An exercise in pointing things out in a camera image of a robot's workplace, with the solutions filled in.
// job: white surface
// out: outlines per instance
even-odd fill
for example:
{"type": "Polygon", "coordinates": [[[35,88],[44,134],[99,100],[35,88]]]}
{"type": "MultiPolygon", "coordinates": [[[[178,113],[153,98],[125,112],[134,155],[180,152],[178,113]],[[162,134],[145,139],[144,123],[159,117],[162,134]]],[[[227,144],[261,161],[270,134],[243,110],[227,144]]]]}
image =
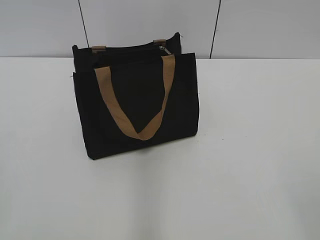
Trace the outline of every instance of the white surface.
{"type": "Polygon", "coordinates": [[[319,10],[319,0],[222,0],[213,56],[320,59],[319,10]]]}
{"type": "Polygon", "coordinates": [[[320,239],[319,66],[198,60],[196,137],[92,161],[73,60],[0,58],[0,239],[320,239]]]}

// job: canvas bag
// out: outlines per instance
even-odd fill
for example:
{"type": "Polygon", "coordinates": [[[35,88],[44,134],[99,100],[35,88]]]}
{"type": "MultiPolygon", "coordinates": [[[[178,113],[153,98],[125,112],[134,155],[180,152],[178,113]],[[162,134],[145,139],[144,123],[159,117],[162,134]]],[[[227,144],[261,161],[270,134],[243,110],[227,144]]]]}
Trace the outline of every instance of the canvas bag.
{"type": "Polygon", "coordinates": [[[72,47],[74,91],[93,159],[194,136],[199,100],[194,53],[180,34],[131,47],[72,47]]]}

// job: zipper pull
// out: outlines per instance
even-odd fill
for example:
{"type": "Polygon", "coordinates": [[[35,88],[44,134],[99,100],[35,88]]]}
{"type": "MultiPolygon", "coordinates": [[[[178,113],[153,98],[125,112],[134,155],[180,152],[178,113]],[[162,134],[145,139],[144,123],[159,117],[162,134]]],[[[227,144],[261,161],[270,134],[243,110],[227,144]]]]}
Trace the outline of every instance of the zipper pull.
{"type": "Polygon", "coordinates": [[[160,50],[165,51],[167,54],[171,55],[171,52],[169,52],[168,49],[166,49],[164,46],[159,46],[160,50]]]}

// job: black fabric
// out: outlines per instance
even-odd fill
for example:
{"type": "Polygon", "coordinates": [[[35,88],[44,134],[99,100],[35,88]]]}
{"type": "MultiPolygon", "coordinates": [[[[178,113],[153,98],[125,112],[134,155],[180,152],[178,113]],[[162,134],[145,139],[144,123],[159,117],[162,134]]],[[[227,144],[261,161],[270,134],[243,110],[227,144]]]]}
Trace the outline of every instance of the black fabric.
{"type": "MultiPolygon", "coordinates": [[[[86,64],[86,59],[79,56],[74,56],[74,61],[78,66],[86,64]]],[[[126,63],[111,64],[110,69],[119,105],[136,131],[140,132],[162,107],[161,55],[138,61],[127,59],[126,63]]],[[[73,81],[86,151],[93,160],[191,137],[198,131],[199,101],[194,53],[175,55],[174,79],[162,124],[155,135],[145,141],[128,137],[118,128],[102,99],[93,68],[73,73],[73,81]]]]}

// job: bag handle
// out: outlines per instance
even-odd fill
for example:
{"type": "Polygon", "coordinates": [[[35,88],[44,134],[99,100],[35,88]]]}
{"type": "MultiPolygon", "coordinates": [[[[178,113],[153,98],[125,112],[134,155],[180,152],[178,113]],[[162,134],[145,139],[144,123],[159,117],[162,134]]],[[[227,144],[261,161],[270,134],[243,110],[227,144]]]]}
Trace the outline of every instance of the bag handle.
{"type": "Polygon", "coordinates": [[[141,132],[136,132],[131,121],[121,109],[111,81],[110,66],[95,68],[95,75],[97,78],[99,90],[102,99],[108,108],[113,120],[119,127],[119,129],[128,137],[149,140],[151,139],[161,126],[162,119],[165,113],[168,96],[172,87],[172,83],[175,76],[176,59],[174,55],[162,56],[163,62],[163,85],[164,85],[164,98],[162,102],[161,110],[155,115],[153,119],[144,127],[141,132]]]}
{"type": "Polygon", "coordinates": [[[92,46],[91,51],[96,54],[98,52],[105,52],[106,51],[106,46],[92,46]]]}

